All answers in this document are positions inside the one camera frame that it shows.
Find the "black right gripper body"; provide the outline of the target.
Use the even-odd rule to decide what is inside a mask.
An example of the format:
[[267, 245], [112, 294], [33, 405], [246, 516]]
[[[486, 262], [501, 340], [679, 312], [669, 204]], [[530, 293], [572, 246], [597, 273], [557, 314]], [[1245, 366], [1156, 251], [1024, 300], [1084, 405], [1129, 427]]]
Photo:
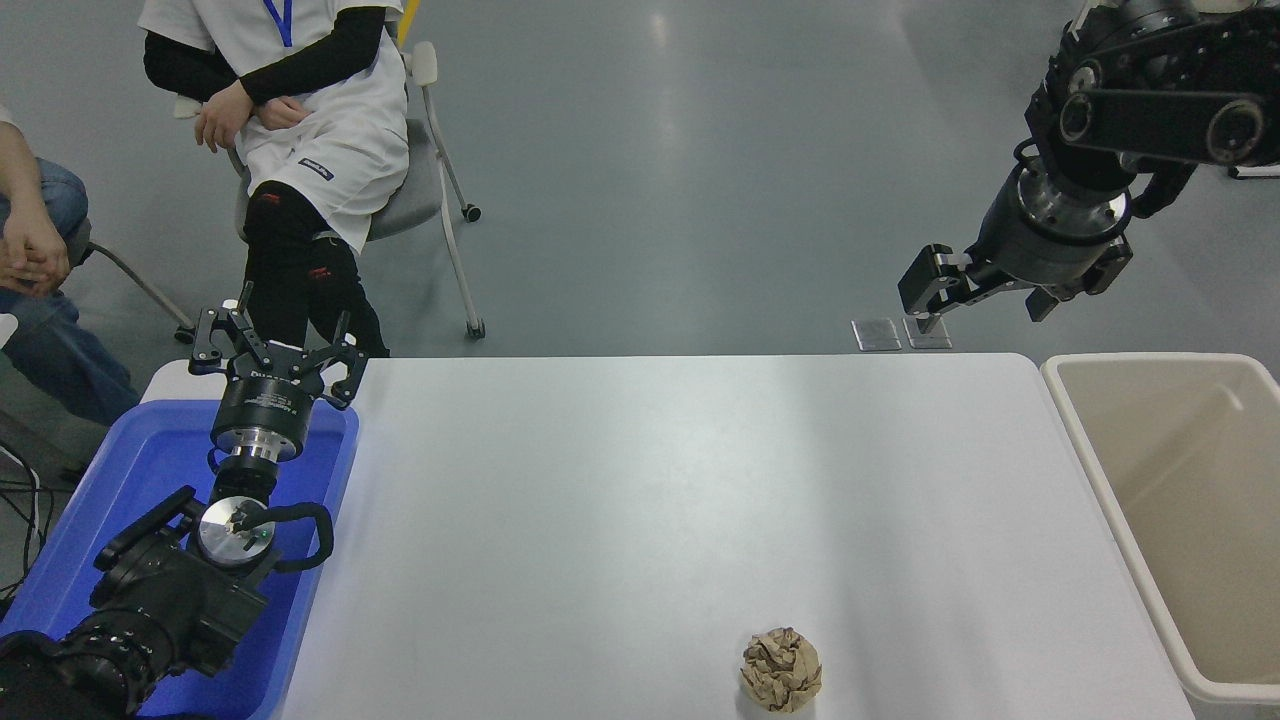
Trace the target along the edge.
[[1027, 206], [1000, 195], [980, 223], [972, 258], [1032, 284], [1061, 284], [1082, 275], [1111, 240], [1111, 217], [1101, 208], [1070, 204]]

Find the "person's hand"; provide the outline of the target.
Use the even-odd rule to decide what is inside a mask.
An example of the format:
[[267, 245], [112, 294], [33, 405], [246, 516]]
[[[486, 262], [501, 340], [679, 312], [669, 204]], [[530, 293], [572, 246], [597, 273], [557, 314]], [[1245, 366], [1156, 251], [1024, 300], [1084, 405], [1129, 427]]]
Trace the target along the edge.
[[13, 208], [3, 227], [1, 287], [46, 297], [69, 273], [67, 243], [47, 213]]
[[239, 79], [215, 92], [195, 122], [195, 142], [210, 152], [232, 150], [253, 115], [253, 100]]
[[273, 97], [253, 109], [253, 115], [268, 131], [297, 127], [312, 113], [292, 96]]

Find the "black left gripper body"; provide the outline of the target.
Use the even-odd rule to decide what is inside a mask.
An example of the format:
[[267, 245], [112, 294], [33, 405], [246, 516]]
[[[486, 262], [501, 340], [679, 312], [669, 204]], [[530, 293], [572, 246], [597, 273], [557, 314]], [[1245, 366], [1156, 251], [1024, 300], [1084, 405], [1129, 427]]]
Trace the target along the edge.
[[288, 442], [308, 433], [319, 374], [301, 370], [306, 352], [287, 345], [268, 346], [262, 366], [244, 351], [229, 361], [227, 388], [212, 424], [212, 441], [234, 442], [242, 430], [269, 430]]

